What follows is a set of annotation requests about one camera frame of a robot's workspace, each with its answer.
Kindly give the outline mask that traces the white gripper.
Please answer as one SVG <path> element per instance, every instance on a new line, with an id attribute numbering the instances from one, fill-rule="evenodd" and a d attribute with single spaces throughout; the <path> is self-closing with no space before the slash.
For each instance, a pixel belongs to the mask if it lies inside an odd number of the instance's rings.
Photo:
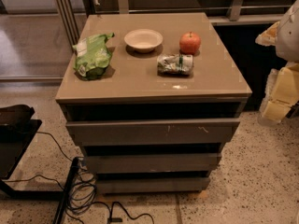
<path id="1" fill-rule="evenodd" d="M 278 21 L 272 24 L 256 37 L 255 43 L 275 46 L 278 26 Z M 299 63 L 288 62 L 280 70 L 272 69 L 264 94 L 258 117 L 261 125 L 274 126 L 285 118 L 296 117 L 299 106 Z"/>

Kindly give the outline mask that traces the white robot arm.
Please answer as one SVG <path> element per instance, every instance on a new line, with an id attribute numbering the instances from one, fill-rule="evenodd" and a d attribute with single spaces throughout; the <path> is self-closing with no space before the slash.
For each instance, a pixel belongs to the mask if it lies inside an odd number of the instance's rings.
<path id="1" fill-rule="evenodd" d="M 259 109 L 259 122 L 263 126 L 274 126 L 299 102 L 299 0 L 280 21 L 259 34 L 255 42 L 265 47 L 274 46 L 276 55 L 287 62 L 280 70 L 270 71 Z"/>

